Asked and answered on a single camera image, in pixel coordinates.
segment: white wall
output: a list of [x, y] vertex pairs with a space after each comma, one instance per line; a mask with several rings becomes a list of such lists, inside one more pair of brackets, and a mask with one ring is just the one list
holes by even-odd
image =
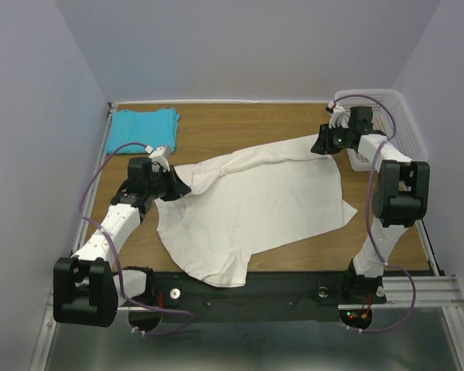
[[432, 246], [464, 294], [464, 0], [442, 1], [394, 86], [429, 150]]
[[29, 368], [106, 100], [51, 0], [0, 0], [0, 370]]
[[391, 87], [438, 0], [56, 0], [108, 100]]

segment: wooden table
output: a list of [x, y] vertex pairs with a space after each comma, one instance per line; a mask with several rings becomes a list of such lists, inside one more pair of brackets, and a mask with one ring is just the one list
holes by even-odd
[[[180, 113], [174, 165], [201, 162], [237, 149], [273, 141], [317, 134], [328, 122], [323, 104], [125, 104], [119, 110], [156, 111], [175, 107]], [[92, 217], [102, 220], [111, 197], [127, 177], [130, 155], [115, 156], [102, 172]], [[367, 236], [364, 203], [369, 172], [351, 169], [346, 151], [333, 156], [342, 176], [343, 198], [358, 210], [344, 228], [308, 238], [251, 257], [249, 271], [345, 270]], [[158, 210], [154, 207], [121, 250], [123, 266], [179, 271], [156, 233]], [[428, 262], [415, 227], [398, 242], [390, 258], [411, 270], [427, 270]]]

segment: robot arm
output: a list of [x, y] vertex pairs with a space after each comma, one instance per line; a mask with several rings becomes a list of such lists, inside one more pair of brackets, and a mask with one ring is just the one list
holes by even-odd
[[[168, 146], [157, 148], [149, 157], [131, 158], [128, 178], [111, 200], [107, 215], [91, 238], [72, 257], [61, 257], [53, 268], [53, 316], [58, 322], [109, 326], [117, 307], [125, 301], [111, 266], [114, 255], [104, 233], [114, 242], [117, 253], [152, 207], [154, 199], [179, 199], [191, 191], [169, 165]], [[132, 298], [150, 289], [150, 270], [122, 272], [125, 294]]]
[[354, 295], [375, 294], [381, 285], [383, 261], [387, 261], [407, 229], [426, 214], [429, 165], [412, 161], [387, 142], [383, 132], [374, 130], [371, 107], [351, 107], [347, 128], [337, 123], [345, 114], [341, 106], [331, 102], [326, 110], [332, 118], [329, 124], [321, 125], [311, 152], [327, 155], [352, 148], [370, 162], [377, 156], [374, 170], [379, 176], [371, 202], [374, 218], [370, 231], [380, 256], [368, 235], [363, 248], [351, 261], [344, 283]]

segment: laundry basket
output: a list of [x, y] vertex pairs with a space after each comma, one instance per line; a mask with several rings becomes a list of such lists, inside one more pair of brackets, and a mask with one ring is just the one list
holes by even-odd
[[[383, 103], [394, 115], [397, 126], [397, 136], [390, 142], [396, 149], [404, 155], [416, 161], [427, 161], [428, 152], [425, 143], [416, 128], [416, 123], [411, 116], [411, 112], [404, 101], [402, 95], [392, 89], [358, 89], [341, 90], [335, 94], [335, 99], [350, 94], [363, 94]], [[391, 134], [392, 123], [383, 108], [366, 98], [351, 97], [338, 102], [347, 112], [351, 107], [366, 106], [373, 108], [373, 124], [377, 130], [382, 130], [385, 134]], [[347, 117], [344, 117], [344, 124], [347, 125]], [[347, 149], [350, 165], [357, 172], [366, 172], [371, 169], [371, 162], [367, 158], [356, 153], [353, 149]]]

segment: metal floor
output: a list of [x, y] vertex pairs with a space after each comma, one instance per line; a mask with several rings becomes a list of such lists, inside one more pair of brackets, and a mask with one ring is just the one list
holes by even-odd
[[[376, 309], [371, 327], [389, 325], [403, 314], [399, 309]], [[440, 308], [416, 308], [400, 328], [378, 335], [348, 332], [336, 323], [265, 322], [194, 324], [177, 335], [144, 339], [131, 334], [127, 315], [120, 311], [110, 328], [58, 324], [46, 369], [461, 369]]]

